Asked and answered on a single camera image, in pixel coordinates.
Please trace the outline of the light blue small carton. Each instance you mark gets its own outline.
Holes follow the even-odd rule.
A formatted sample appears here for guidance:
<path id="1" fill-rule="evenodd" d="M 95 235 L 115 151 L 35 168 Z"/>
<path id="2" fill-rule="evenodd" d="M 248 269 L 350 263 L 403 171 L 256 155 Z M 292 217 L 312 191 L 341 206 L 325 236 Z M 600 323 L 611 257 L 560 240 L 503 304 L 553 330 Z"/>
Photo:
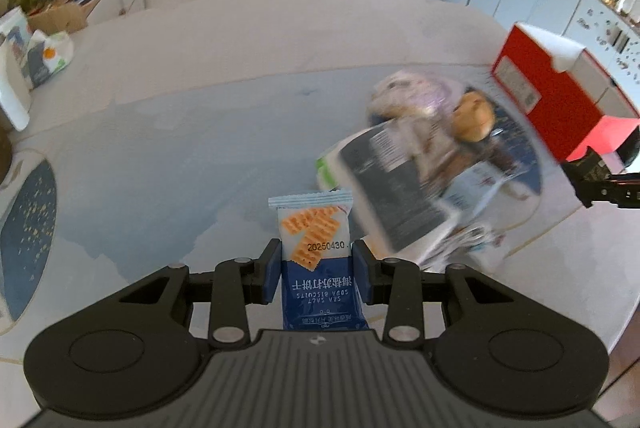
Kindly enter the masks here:
<path id="1" fill-rule="evenodd" d="M 459 222 L 478 216 L 506 182 L 506 174 L 489 162 L 478 162 L 451 180 L 442 199 L 460 213 Z"/>

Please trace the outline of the small cardboard box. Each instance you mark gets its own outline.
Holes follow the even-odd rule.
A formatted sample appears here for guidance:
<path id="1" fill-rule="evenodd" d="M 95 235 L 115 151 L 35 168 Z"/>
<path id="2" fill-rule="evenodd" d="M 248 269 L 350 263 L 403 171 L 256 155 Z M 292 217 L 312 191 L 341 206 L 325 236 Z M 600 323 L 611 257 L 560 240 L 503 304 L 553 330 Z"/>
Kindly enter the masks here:
<path id="1" fill-rule="evenodd" d="M 27 22 L 33 31 L 39 30 L 47 35 L 59 32 L 72 34 L 88 26 L 84 11 L 75 3 L 51 7 L 29 16 Z"/>

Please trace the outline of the red cardboard shoe box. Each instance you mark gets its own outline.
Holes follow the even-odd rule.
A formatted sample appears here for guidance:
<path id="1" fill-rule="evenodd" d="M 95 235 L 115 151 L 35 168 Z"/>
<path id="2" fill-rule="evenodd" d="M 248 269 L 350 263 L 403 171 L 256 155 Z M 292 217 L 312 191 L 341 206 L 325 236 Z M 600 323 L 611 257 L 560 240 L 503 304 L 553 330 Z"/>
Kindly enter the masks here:
<path id="1" fill-rule="evenodd" d="M 612 153 L 639 127 L 637 108 L 570 38 L 518 22 L 491 73 L 559 162 Z"/>

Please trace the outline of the white dark plastic bag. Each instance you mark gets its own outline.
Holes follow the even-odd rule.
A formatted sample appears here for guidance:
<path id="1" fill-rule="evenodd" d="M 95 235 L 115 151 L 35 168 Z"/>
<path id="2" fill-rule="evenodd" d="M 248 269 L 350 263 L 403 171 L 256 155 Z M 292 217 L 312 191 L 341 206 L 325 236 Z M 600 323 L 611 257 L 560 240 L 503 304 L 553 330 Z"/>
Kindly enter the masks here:
<path id="1" fill-rule="evenodd" d="M 323 190 L 352 193 L 352 211 L 376 257 L 426 271 L 466 263 L 494 272 L 508 250 L 503 233 L 480 220 L 482 213 L 460 223 L 457 208 L 442 199 L 451 180 L 476 163 L 437 123 L 401 118 L 335 144 L 316 170 Z"/>

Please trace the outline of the white blue tissue pack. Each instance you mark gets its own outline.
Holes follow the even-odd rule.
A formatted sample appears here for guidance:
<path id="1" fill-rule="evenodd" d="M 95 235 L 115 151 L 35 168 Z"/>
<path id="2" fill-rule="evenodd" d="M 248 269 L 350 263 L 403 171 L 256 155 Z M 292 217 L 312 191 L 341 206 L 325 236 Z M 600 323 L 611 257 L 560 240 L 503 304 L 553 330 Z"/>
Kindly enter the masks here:
<path id="1" fill-rule="evenodd" d="M 1 36 L 17 61 L 29 89 L 41 86 L 70 64 L 74 44 L 65 31 L 51 35 L 33 31 L 26 14 L 15 7 L 1 17 Z"/>

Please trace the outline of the pink wrapped bread packet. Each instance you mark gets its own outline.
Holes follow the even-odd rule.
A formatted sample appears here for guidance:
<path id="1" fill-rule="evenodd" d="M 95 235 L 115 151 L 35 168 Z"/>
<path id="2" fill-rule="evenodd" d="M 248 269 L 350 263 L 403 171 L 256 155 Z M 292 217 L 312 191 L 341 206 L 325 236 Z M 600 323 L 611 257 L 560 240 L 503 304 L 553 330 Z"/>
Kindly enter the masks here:
<path id="1" fill-rule="evenodd" d="M 404 116 L 442 118 L 452 113 L 464 89 L 444 75 L 404 69 L 375 85 L 367 110 L 382 121 Z"/>

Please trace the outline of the capybara plush toy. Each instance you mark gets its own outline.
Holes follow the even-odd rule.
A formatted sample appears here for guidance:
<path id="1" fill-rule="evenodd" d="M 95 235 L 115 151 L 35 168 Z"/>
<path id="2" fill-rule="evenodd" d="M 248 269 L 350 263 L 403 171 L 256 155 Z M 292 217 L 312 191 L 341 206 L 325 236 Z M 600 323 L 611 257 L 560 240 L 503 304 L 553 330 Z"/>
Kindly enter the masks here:
<path id="1" fill-rule="evenodd" d="M 451 116 L 451 131 L 459 141 L 480 142 L 489 136 L 495 112 L 480 92 L 465 92 Z"/>

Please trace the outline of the blue cracker packet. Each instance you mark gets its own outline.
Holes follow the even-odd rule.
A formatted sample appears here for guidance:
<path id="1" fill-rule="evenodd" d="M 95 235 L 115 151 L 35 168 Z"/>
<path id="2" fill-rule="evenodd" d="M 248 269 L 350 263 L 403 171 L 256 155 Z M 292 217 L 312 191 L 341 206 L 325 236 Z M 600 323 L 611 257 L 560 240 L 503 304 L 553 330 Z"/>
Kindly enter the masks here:
<path id="1" fill-rule="evenodd" d="M 356 289 L 347 190 L 275 196 L 285 330 L 365 330 Z"/>

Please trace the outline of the white handheld appliance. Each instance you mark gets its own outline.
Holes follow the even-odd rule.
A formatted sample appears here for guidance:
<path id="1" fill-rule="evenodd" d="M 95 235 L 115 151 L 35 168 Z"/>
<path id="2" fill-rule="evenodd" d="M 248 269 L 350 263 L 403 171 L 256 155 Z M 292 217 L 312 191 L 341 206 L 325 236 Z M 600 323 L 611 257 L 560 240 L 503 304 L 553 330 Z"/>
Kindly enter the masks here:
<path id="1" fill-rule="evenodd" d="M 0 75 L 2 112 L 16 131 L 22 131 L 29 124 L 32 97 L 22 70 L 14 57 L 11 44 L 6 40 L 1 44 Z"/>

